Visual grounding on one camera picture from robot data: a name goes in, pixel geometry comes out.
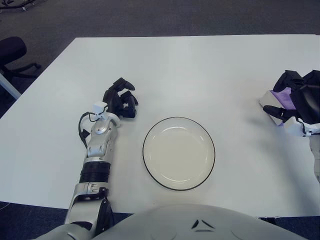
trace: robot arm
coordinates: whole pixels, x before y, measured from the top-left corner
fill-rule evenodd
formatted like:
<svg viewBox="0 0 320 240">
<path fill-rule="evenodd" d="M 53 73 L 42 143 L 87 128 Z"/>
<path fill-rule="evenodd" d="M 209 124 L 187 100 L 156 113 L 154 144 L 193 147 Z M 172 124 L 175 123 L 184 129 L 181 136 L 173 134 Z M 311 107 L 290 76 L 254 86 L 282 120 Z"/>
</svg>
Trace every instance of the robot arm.
<svg viewBox="0 0 320 240">
<path fill-rule="evenodd" d="M 124 89 L 135 90 L 135 87 L 120 78 L 105 92 L 103 101 L 93 105 L 93 112 L 82 115 L 79 136 L 86 147 L 86 154 L 79 183 L 74 188 L 64 225 L 38 239 L 89 240 L 112 226 L 113 212 L 107 198 L 108 181 L 117 128 L 120 126 L 119 117 L 134 118 L 135 105 L 138 104 L 130 91 L 118 95 Z M 80 128 L 81 120 L 87 115 L 94 122 L 88 144 L 85 132 Z"/>
<path fill-rule="evenodd" d="M 265 105 L 263 110 L 281 119 L 287 133 L 309 137 L 314 155 L 314 174 L 320 182 L 320 71 L 313 70 L 301 77 L 296 71 L 286 70 L 273 91 L 278 93 L 285 88 L 291 88 L 290 98 L 296 109 Z"/>
</svg>

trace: table leg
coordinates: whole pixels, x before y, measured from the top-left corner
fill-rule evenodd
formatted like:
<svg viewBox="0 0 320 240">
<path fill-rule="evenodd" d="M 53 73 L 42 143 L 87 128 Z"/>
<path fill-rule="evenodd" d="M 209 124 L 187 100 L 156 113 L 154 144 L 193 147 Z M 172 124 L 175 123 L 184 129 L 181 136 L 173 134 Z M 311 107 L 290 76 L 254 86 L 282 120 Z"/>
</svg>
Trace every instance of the table leg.
<svg viewBox="0 0 320 240">
<path fill-rule="evenodd" d="M 5 79 L 4 76 L 0 74 L 0 85 L 8 91 L 15 99 L 18 99 L 21 96 L 21 93 L 18 92 L 17 89 L 15 89 L 14 86 L 10 82 L 8 82 L 7 79 Z"/>
</svg>

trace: purple object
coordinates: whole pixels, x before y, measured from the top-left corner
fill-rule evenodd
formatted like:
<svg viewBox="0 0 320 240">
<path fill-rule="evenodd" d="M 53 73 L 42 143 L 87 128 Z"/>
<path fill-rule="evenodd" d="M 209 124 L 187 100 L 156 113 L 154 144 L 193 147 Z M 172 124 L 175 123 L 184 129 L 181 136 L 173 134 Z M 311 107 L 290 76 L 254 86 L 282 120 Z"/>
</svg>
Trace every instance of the purple object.
<svg viewBox="0 0 320 240">
<path fill-rule="evenodd" d="M 296 109 L 295 105 L 291 101 L 290 94 L 291 94 L 291 88 L 286 87 L 281 92 L 274 92 L 270 90 L 270 92 L 275 96 L 275 98 L 281 103 L 281 105 L 288 110 L 294 110 Z"/>
</svg>

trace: floor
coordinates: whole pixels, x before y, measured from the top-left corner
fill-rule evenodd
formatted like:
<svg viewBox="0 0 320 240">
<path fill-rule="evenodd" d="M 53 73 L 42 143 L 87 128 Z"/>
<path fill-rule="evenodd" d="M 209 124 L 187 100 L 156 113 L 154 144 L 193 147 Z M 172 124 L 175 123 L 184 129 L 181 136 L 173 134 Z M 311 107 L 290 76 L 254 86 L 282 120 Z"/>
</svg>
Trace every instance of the floor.
<svg viewBox="0 0 320 240">
<path fill-rule="evenodd" d="M 319 0 L 37 0 L 26 12 L 0 13 L 0 39 L 19 36 L 27 46 L 27 54 L 8 68 L 37 61 L 40 74 L 76 37 L 319 35 L 319 13 Z M 33 79 L 11 82 L 23 92 Z M 0 87 L 0 117 L 14 101 Z M 36 238 L 62 224 L 66 215 L 65 209 L 6 205 L 0 202 L 2 240 Z M 117 214 L 116 222 L 127 216 Z M 320 239 L 319 216 L 264 220 Z"/>
</svg>

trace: black chair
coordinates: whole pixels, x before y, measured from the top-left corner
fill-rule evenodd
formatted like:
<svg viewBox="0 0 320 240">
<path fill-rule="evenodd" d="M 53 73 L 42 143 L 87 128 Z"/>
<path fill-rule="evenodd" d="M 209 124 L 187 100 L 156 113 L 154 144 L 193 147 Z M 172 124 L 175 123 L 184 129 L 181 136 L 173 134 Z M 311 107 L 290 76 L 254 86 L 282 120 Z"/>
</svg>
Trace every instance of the black chair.
<svg viewBox="0 0 320 240">
<path fill-rule="evenodd" d="M 18 78 L 37 78 L 37 75 L 23 74 L 23 72 L 33 66 L 37 69 L 41 68 L 41 65 L 36 62 L 30 63 L 27 66 L 23 66 L 16 69 L 8 69 L 5 67 L 6 64 L 11 63 L 27 53 L 27 47 L 24 41 L 17 36 L 8 37 L 6 39 L 0 40 L 0 70 L 3 71 L 3 76 L 8 80 L 12 77 Z"/>
</svg>

